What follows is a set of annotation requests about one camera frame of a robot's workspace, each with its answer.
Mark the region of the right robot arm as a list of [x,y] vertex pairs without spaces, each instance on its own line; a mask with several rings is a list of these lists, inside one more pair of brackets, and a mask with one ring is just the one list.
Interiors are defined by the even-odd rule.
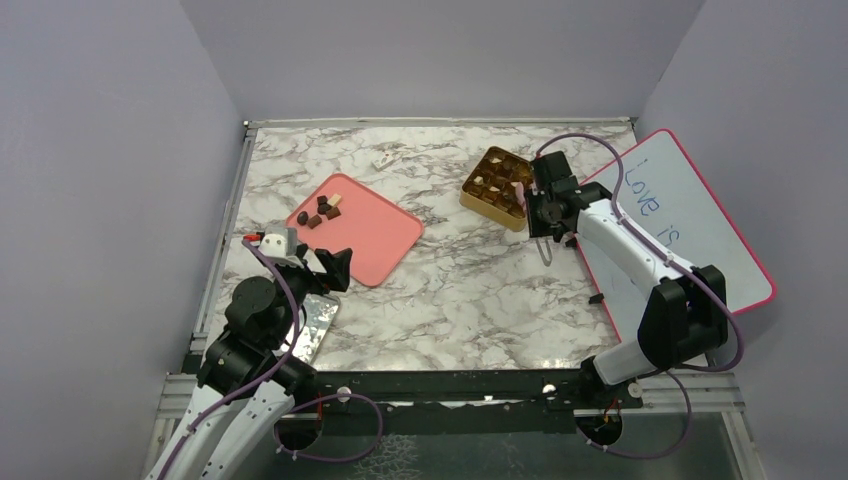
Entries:
[[470,173],[407,160],[373,178],[386,204],[344,191],[340,216],[309,234],[352,253],[317,369],[567,369],[600,407],[620,385],[726,341],[722,273],[654,240],[617,187],[577,180],[562,152],[495,168],[484,188],[518,215],[513,228],[461,204]]

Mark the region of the pink silicone tongs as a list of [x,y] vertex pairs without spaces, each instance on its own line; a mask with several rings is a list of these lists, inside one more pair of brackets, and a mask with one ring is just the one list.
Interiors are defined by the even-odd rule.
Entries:
[[[516,201],[524,213],[527,225],[530,225],[530,214],[525,196],[525,186],[522,182],[513,182],[513,186]],[[540,240],[539,238],[535,238],[534,242],[542,264],[545,267],[550,267],[553,260],[553,254],[549,242],[547,240]]]

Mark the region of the pink plastic tray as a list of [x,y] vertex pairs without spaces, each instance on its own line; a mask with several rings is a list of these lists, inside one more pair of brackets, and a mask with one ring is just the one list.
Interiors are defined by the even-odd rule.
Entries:
[[[341,198],[340,214],[321,218],[315,227],[300,225],[299,214],[317,214],[320,196]],[[421,237],[424,225],[402,209],[348,175],[335,173],[321,183],[286,218],[301,242],[332,253],[353,251],[351,277],[367,287],[380,286]]]

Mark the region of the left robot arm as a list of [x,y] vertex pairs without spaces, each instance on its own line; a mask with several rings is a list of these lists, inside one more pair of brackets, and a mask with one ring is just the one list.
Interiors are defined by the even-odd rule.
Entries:
[[348,289],[353,251],[315,250],[323,269],[314,272],[308,246],[284,235],[248,235],[242,244],[271,275],[234,289],[225,328],[150,479],[230,479],[277,420],[313,401],[316,371],[294,354],[307,325],[303,303]]

